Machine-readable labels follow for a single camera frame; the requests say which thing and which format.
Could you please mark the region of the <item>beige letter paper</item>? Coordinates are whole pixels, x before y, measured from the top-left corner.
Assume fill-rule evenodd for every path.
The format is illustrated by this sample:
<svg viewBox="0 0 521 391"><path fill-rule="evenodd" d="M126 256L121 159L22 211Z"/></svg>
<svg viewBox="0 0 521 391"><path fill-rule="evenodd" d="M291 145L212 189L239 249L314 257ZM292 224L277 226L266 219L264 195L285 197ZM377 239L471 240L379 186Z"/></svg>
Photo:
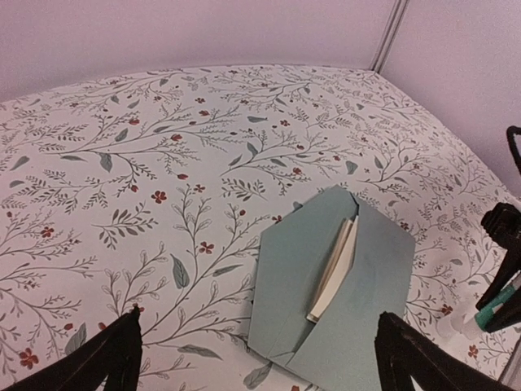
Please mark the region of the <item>beige letter paper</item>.
<svg viewBox="0 0 521 391"><path fill-rule="evenodd" d="M345 219L321 277L313 304L306 316L317 323L339 291L345 277L352 268L357 241L358 216Z"/></svg>

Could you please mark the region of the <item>green white glue stick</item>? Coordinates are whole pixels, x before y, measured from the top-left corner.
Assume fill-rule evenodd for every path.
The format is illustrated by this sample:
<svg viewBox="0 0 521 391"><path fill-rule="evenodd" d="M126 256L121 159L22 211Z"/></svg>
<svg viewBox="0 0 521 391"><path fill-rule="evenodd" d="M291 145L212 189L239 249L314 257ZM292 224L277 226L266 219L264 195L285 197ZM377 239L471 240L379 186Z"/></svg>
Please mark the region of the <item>green white glue stick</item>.
<svg viewBox="0 0 521 391"><path fill-rule="evenodd" d="M512 281L506 285L487 305L469 319L462 328L462 334L473 340L485 332L485 326L493 315L516 293L520 283Z"/></svg>

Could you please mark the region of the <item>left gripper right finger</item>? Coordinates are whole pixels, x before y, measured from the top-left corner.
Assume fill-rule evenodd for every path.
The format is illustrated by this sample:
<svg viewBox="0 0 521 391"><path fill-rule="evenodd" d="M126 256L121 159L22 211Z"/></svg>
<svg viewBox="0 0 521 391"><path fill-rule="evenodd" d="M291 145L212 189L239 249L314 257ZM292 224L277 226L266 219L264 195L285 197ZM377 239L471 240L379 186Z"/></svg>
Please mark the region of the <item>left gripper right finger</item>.
<svg viewBox="0 0 521 391"><path fill-rule="evenodd" d="M503 390L505 385L467 366L394 313L379 316L374 340L383 390Z"/></svg>

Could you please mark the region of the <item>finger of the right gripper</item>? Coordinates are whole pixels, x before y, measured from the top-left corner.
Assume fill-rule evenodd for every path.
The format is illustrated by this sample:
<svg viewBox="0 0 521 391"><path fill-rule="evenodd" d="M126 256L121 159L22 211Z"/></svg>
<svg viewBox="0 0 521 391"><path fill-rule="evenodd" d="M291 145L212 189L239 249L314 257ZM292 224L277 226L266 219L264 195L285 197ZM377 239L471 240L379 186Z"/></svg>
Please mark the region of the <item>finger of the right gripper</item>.
<svg viewBox="0 0 521 391"><path fill-rule="evenodd" d="M506 252L496 277L475 307L480 331L497 332L520 323L520 248Z"/></svg>

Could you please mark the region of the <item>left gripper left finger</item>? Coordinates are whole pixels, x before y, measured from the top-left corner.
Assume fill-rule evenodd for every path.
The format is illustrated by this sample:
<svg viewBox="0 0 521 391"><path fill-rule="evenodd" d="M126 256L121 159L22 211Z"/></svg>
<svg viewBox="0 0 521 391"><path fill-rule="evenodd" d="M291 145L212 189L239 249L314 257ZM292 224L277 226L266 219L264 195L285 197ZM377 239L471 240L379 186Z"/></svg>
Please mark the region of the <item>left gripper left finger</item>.
<svg viewBox="0 0 521 391"><path fill-rule="evenodd" d="M8 389L136 390L142 361L140 314L134 307L82 347Z"/></svg>

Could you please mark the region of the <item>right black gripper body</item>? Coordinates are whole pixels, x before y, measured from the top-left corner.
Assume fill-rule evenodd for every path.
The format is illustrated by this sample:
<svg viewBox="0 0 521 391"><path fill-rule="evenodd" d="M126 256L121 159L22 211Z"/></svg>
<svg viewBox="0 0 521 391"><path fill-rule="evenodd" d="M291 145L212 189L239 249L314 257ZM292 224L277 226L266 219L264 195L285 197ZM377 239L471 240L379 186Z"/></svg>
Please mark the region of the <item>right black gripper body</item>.
<svg viewBox="0 0 521 391"><path fill-rule="evenodd" d="M502 248L520 245L520 211L512 204L497 203L485 213L481 226Z"/></svg>

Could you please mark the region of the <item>teal blue envelope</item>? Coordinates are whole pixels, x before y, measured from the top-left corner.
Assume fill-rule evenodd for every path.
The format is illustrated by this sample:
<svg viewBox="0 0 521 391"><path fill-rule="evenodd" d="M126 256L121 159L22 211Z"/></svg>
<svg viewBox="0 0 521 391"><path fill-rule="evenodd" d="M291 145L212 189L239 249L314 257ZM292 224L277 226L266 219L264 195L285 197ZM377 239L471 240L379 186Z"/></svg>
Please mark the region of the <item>teal blue envelope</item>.
<svg viewBox="0 0 521 391"><path fill-rule="evenodd" d="M377 390L379 316L403 314L414 238L342 187L260 238L248 346L325 390Z"/></svg>

